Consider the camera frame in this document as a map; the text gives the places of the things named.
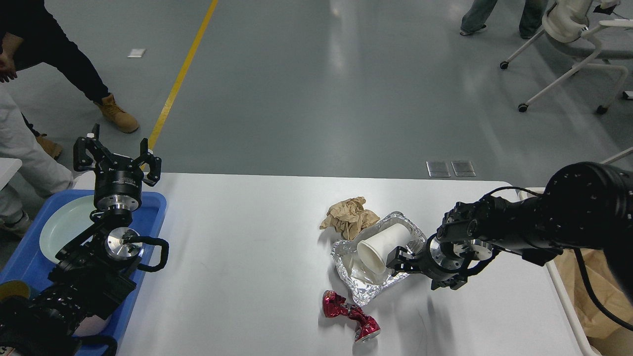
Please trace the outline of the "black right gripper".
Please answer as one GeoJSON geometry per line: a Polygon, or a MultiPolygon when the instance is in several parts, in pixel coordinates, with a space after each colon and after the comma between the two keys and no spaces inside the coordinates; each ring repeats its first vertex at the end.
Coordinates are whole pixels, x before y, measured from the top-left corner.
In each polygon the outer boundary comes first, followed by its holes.
{"type": "Polygon", "coordinates": [[[494,247],[479,239],[441,242],[437,237],[427,239],[422,249],[409,253],[396,247],[388,255],[386,268],[391,275],[422,273],[433,281],[432,291],[439,288],[457,290],[465,285],[468,276],[478,273],[495,256],[494,247]]]}

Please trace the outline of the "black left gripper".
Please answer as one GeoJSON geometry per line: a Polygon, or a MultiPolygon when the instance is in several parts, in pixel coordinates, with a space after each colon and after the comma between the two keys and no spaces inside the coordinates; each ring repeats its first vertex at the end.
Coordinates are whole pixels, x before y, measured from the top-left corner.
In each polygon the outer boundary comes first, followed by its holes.
{"type": "Polygon", "coordinates": [[[142,182],[154,187],[161,178],[161,158],[152,153],[148,139],[143,138],[139,144],[140,154],[132,160],[131,168],[116,170],[115,157],[99,141],[99,132],[100,124],[95,124],[92,131],[77,138],[73,145],[73,169],[95,172],[93,205],[98,210],[135,211],[142,205],[142,182]],[[147,173],[142,170],[144,165],[149,167],[147,173]]]}

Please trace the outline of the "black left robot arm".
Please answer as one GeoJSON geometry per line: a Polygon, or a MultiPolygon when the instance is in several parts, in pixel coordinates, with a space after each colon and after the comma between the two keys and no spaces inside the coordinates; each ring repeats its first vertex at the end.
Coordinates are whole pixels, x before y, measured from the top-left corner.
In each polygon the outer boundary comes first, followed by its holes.
{"type": "Polygon", "coordinates": [[[57,253],[51,286],[36,297],[1,302],[1,345],[21,356],[73,356],[84,343],[105,344],[113,356],[117,342],[106,336],[75,336],[88,317],[107,318],[136,289],[132,274],[158,272],[168,261],[167,241],[141,236],[130,226],[141,207],[142,184],[154,186],[161,159],[139,145],[137,158],[111,153],[99,141],[99,125],[73,146],[76,171],[93,171],[92,224],[57,253]]]}

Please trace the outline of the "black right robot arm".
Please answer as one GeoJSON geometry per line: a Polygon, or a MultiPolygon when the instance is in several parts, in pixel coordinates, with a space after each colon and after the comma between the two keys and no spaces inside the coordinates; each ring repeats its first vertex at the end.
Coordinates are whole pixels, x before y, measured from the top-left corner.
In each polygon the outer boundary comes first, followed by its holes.
{"type": "Polygon", "coordinates": [[[632,326],[597,299],[581,249],[601,250],[616,282],[632,299],[633,176],[613,165],[579,162],[563,167],[543,193],[511,202],[488,192],[472,203],[457,202],[436,233],[407,249],[394,248],[386,259],[393,273],[422,273],[432,289],[458,289],[502,251],[544,266],[571,249],[588,297],[613,322],[632,326]]]}

